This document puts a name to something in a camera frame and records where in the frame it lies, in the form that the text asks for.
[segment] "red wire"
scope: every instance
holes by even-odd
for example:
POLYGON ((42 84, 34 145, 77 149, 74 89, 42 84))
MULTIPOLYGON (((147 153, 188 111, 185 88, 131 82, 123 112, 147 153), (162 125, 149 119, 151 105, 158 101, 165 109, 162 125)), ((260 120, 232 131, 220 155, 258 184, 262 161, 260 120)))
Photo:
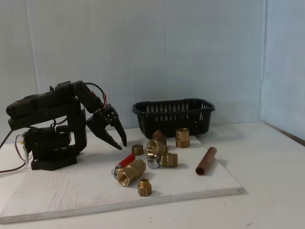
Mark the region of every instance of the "red wire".
POLYGON ((103 99, 104 99, 104 106, 103 106, 103 108, 105 108, 106 105, 107 105, 107 94, 106 93, 103 94, 103 99))
POLYGON ((25 161, 25 160, 21 157, 20 152, 19 152, 19 149, 18 149, 18 147, 17 147, 17 138, 18 138, 18 137, 19 137, 19 135, 17 135, 17 136, 16 136, 16 139, 15 139, 15 149, 16 149, 16 151, 17 151, 19 157, 21 158, 21 160, 22 160, 22 161, 25 161))
POLYGON ((56 123, 56 125, 60 125, 60 124, 63 124, 65 121, 67 121, 68 118, 65 118, 64 120, 62 120, 61 122, 59 123, 56 123))
MULTIPOLYGON (((17 151, 19 157, 20 157, 23 161, 25 161, 25 160, 21 157, 20 152, 19 152, 18 147, 17 147, 17 138, 18 138, 18 137, 19 137, 19 135, 17 135, 17 136, 16 136, 16 139, 15 139, 15 148, 16 148, 16 151, 17 151)), ((22 168, 22 167, 24 167, 24 166, 25 166, 25 162, 23 162, 23 165, 21 165, 21 166, 19 166, 19 167, 17 167, 17 168, 8 169, 8 170, 2 170, 2 171, 0 171, 0 173, 7 173, 7 172, 16 171, 16 170, 18 170, 18 169, 20 169, 20 168, 22 168)))

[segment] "electrical cable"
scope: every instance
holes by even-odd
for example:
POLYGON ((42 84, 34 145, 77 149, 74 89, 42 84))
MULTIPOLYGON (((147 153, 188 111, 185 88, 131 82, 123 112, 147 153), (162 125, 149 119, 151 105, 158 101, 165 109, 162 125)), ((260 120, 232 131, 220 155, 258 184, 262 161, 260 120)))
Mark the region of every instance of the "electrical cable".
POLYGON ((11 133, 13 133, 13 131, 9 131, 8 135, 6 135, 6 137, 4 138, 3 142, 0 145, 0 149, 2 148, 2 146, 4 145, 4 143, 6 142, 6 140, 9 138, 9 136, 11 135, 11 133))
POLYGON ((13 175, 13 174, 16 174, 16 173, 19 173, 19 172, 25 170, 29 164, 29 154, 27 152, 24 152, 24 154, 25 154, 25 162, 23 163, 23 165, 21 165, 17 168, 0 171, 0 173, 5 173, 3 175, 8 176, 8 175, 13 175))
POLYGON ((60 125, 60 124, 63 124, 65 121, 67 121, 68 120, 68 118, 65 118, 64 120, 62 120, 61 122, 59 122, 59 123, 57 123, 56 122, 56 119, 53 119, 53 122, 54 123, 52 123, 51 125, 50 125, 50 127, 55 127, 56 125, 60 125))
POLYGON ((17 154, 18 154, 19 157, 21 158, 21 160, 22 160, 22 161, 25 161, 25 160, 21 157, 20 152, 19 152, 19 149, 18 149, 18 147, 17 147, 17 138, 18 138, 19 136, 20 136, 20 135, 17 135, 17 136, 16 136, 16 139, 15 139, 15 149, 16 149, 16 151, 17 151, 17 154))
POLYGON ((103 94, 103 99, 104 99, 103 108, 105 108, 106 105, 107 105, 107 94, 104 93, 104 91, 100 88, 100 86, 99 86, 99 85, 96 85, 95 83, 85 83, 85 85, 92 85, 92 86, 95 86, 95 87, 97 87, 97 88, 101 91, 101 93, 103 94))
MULTIPOLYGON (((33 127, 33 126, 29 126, 28 128, 30 129, 36 129, 36 127, 33 127)), ((9 133, 6 135, 6 137, 4 138, 4 140, 2 141, 1 145, 0 145, 0 149, 2 148, 2 146, 4 145, 4 143, 6 142, 6 140, 9 138, 9 136, 11 135, 11 133, 13 132, 13 130, 9 131, 9 133)), ((15 173, 19 173, 20 171, 24 170, 28 164, 29 164, 29 154, 27 152, 25 152, 25 160, 22 158, 22 156, 20 155, 20 152, 17 148, 17 137, 15 139, 15 148, 17 150, 17 153, 19 155, 19 157, 25 161, 21 166, 17 167, 17 168, 13 168, 13 169, 7 169, 7 170, 3 170, 3 171, 0 171, 0 173, 5 173, 5 176, 7 175, 12 175, 12 174, 15 174, 15 173)))
POLYGON ((92 85, 92 86, 95 86, 95 87, 97 87, 100 91, 101 91, 101 93, 104 95, 105 93, 104 93, 104 91, 100 88, 100 86, 99 85, 96 85, 95 83, 85 83, 85 85, 92 85))

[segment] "black robotic arm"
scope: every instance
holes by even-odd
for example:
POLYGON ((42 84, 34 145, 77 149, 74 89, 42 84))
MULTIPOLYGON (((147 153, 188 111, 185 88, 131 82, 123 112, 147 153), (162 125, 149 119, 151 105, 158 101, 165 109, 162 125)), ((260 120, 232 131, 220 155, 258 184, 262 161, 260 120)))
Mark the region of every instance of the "black robotic arm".
POLYGON ((118 114, 111 104, 105 103, 83 81, 69 81, 55 89, 50 87, 50 92, 14 102, 7 107, 7 114, 11 117, 9 125, 12 130, 67 116, 68 125, 34 128, 23 136, 25 150, 33 153, 32 169, 55 170, 77 162, 76 156, 87 146, 86 125, 98 138, 122 149, 105 130, 111 125, 118 131, 123 145, 127 145, 118 114), (93 113, 88 120, 81 104, 93 113), (71 132, 74 133, 74 145, 70 145, 71 132))

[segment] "brass reducer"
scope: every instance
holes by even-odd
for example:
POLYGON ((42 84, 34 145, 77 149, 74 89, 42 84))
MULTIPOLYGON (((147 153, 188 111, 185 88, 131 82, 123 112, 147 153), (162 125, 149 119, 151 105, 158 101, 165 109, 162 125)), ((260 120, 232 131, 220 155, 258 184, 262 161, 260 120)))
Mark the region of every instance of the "brass reducer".
POLYGON ((141 179, 138 184, 138 193, 141 197, 147 197, 152 194, 152 185, 149 183, 149 179, 141 179))
POLYGON ((158 155, 161 158, 161 156, 167 152, 167 147, 160 141, 150 140, 146 145, 147 156, 158 155))
POLYGON ((132 152, 133 152, 136 156, 140 156, 140 155, 144 154, 143 145, 140 145, 140 144, 133 145, 133 146, 132 146, 132 152))
POLYGON ((156 132, 153 133, 152 138, 154 140, 162 142, 166 146, 166 136, 162 134, 160 130, 157 130, 156 132))
POLYGON ((163 154, 162 155, 162 166, 167 168, 173 168, 178 166, 178 154, 163 154))
POLYGON ((176 129, 176 147, 190 147, 190 132, 187 128, 176 129))
POLYGON ((125 168, 120 169, 117 180, 122 186, 129 186, 138 179, 145 170, 146 163, 142 159, 136 159, 125 168))

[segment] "black plastic basket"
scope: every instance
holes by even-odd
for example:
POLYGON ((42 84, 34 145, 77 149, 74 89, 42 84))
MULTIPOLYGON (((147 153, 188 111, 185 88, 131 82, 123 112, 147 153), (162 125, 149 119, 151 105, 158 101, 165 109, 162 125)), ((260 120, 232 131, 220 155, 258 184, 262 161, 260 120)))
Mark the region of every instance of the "black plastic basket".
POLYGON ((132 107, 140 129, 148 139, 156 130, 161 130, 167 137, 175 137, 178 128, 188 128, 190 135, 204 134, 209 130, 214 110, 214 104, 203 99, 140 102, 132 107))

